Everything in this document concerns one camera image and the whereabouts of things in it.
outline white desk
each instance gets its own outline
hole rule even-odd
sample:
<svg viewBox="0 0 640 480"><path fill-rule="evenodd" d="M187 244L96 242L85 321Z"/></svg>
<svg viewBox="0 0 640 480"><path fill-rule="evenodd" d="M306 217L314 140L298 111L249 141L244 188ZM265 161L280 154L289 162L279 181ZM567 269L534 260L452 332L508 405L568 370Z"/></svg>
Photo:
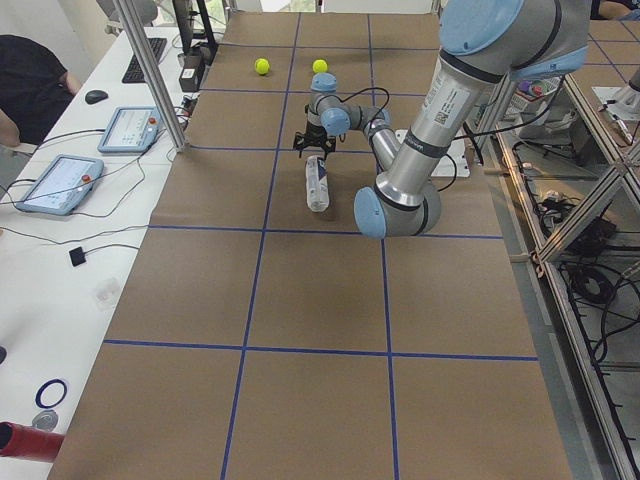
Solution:
<svg viewBox="0 0 640 480"><path fill-rule="evenodd" d="M177 29L151 28L147 35L168 38L160 70L174 105L180 105L184 94L178 83L179 50L171 46ZM131 54L126 35L122 34L49 137L78 130L103 129L119 106L153 105L146 84L121 83ZM87 105L84 95L92 89L105 90L109 98ZM100 134L93 134L52 141L36 152L19 178L37 178L60 153L102 158L105 173L122 168L135 158L102 156L96 149L99 140ZM61 242L146 225L171 168L175 154L172 147L168 135L160 137L140 161L146 179L107 218L32 215L19 212L11 205L0 205L0 227ZM132 164L100 180L78 211L108 213L141 178L140 168ZM12 188L14 200L18 200L24 191L26 187ZM139 228L68 245L53 245L8 231L0 236L3 273L0 277L3 308L0 345L8 352L7 359L0 365L0 421L31 425L32 419L41 411L35 403L38 388L50 379L60 378L69 390L65 400L55 408L59 423L54 431L66 432L137 251L105 248L88 255L87 263L78 267L71 265L68 252L77 246L86 251L113 243L137 247L145 231L145 228ZM112 291L111 301L101 302L97 291L105 285L116 288ZM115 420L105 418L106 422ZM44 479L50 468L48 463L0 457L0 480Z"/></svg>

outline dark shirt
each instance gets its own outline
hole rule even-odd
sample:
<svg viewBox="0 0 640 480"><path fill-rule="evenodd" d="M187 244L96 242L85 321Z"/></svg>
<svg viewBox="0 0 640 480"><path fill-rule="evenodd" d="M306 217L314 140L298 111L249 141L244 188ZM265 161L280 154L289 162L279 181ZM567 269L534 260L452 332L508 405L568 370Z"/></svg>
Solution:
<svg viewBox="0 0 640 480"><path fill-rule="evenodd" d="M41 143L67 108L73 95L60 84L66 72L42 45L0 35L0 109L17 125L20 141Z"/></svg>
<svg viewBox="0 0 640 480"><path fill-rule="evenodd" d="M598 13L600 9L600 2L604 0L591 0L591 20L605 20L605 18ZM613 3L619 3L624 5L629 10L635 10L640 7L640 0L609 0Z"/></svg>

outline keyboard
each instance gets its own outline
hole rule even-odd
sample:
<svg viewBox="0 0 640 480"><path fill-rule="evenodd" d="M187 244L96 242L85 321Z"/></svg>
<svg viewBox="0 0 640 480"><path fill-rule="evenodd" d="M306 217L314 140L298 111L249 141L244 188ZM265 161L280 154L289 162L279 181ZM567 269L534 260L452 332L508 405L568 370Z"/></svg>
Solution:
<svg viewBox="0 0 640 480"><path fill-rule="evenodd" d="M148 40L151 45L151 50L156 57L156 61L159 63L160 56L162 55L162 52L164 52L164 48L167 46L167 39L153 37ZM135 54L132 55L127 71L124 73L124 77L122 77L122 83L145 83L144 72L142 71L140 62L138 62Z"/></svg>

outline red cylinder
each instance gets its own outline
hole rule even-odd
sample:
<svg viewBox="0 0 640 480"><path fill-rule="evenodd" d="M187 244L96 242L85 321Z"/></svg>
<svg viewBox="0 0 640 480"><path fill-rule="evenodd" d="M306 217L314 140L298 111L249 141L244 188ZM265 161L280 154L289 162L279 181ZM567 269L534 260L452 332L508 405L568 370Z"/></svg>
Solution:
<svg viewBox="0 0 640 480"><path fill-rule="evenodd" d="M64 435L11 422L0 423L0 457L53 462Z"/></svg>

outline computer mouse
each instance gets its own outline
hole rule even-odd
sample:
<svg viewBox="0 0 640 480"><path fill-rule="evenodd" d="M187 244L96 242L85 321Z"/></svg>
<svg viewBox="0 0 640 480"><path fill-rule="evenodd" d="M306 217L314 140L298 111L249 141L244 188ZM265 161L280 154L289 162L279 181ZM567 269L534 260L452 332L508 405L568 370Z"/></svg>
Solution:
<svg viewBox="0 0 640 480"><path fill-rule="evenodd" d="M89 105L93 105L94 103L101 102L105 98L108 98L109 94L104 90L89 90L87 94L84 96L84 101Z"/></svg>

